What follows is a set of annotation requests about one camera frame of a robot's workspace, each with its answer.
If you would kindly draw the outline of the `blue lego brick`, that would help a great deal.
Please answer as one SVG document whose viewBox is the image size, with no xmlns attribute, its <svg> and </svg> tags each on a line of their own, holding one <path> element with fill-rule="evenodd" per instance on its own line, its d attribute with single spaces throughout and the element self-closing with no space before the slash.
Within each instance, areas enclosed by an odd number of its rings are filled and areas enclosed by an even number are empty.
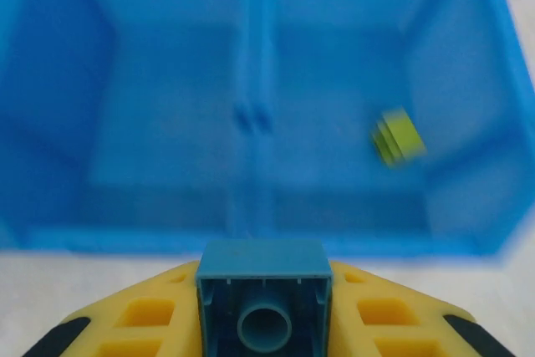
<svg viewBox="0 0 535 357">
<path fill-rule="evenodd" d="M 203 357 L 327 357 L 333 271 L 316 240 L 218 240 L 196 270 Z"/>
</svg>

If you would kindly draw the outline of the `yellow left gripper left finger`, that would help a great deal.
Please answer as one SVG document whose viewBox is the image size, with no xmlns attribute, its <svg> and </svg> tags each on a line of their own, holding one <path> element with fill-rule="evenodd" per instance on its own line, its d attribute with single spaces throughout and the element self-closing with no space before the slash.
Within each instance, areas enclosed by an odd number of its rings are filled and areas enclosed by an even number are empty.
<svg viewBox="0 0 535 357">
<path fill-rule="evenodd" d="M 202 357 L 198 265 L 184 263 L 72 313 L 24 357 Z"/>
</svg>

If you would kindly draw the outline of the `green lego brick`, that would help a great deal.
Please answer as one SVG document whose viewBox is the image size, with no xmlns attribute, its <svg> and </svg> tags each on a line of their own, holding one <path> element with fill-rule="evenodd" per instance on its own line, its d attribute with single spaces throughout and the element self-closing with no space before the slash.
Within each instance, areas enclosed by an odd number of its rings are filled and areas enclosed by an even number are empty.
<svg viewBox="0 0 535 357">
<path fill-rule="evenodd" d="M 389 168 L 412 163 L 427 153 L 414 122 L 401 107 L 377 114 L 370 136 L 377 156 Z"/>
</svg>

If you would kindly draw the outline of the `blue plastic bin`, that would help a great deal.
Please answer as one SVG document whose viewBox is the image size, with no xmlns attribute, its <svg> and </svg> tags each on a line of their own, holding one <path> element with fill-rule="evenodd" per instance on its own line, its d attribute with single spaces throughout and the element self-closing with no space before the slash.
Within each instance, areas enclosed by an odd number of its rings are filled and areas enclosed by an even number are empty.
<svg viewBox="0 0 535 357">
<path fill-rule="evenodd" d="M 507 0 L 262 0 L 252 237 L 487 256 L 535 203 L 535 91 Z M 427 153 L 370 131 L 404 108 Z"/>
<path fill-rule="evenodd" d="M 252 0 L 0 0 L 0 250 L 244 237 Z"/>
</svg>

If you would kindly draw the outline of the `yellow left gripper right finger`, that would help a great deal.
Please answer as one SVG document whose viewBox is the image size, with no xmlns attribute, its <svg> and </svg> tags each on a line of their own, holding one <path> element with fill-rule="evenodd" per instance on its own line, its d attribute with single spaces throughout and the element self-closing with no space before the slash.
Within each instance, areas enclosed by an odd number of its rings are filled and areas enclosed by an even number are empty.
<svg viewBox="0 0 535 357">
<path fill-rule="evenodd" d="M 516 357 L 466 310 L 331 262 L 328 357 Z"/>
</svg>

